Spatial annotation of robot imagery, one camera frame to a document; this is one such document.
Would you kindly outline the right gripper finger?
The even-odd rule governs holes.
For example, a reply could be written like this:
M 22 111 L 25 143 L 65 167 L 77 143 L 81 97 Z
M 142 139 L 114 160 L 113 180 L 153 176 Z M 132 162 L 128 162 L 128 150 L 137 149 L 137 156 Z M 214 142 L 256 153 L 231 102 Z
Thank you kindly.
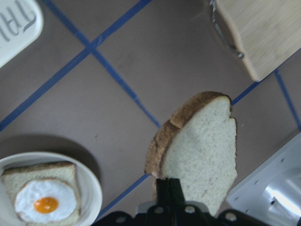
M 182 207 L 185 204 L 181 182 L 177 178 L 156 179 L 156 202 L 161 207 Z

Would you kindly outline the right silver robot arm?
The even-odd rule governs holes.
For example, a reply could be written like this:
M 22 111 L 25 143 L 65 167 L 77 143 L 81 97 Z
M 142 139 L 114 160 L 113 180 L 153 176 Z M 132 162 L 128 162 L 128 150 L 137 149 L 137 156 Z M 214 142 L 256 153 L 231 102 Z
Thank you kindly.
M 301 224 L 301 169 L 276 173 L 255 170 L 229 192 L 226 198 L 238 210 L 269 226 Z

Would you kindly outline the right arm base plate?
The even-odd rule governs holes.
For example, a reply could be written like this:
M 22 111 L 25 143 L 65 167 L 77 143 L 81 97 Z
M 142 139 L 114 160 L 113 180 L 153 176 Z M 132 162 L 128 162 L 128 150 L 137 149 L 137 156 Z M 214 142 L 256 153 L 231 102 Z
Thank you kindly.
M 231 189 L 227 203 L 270 226 L 301 224 L 301 136 L 282 148 Z

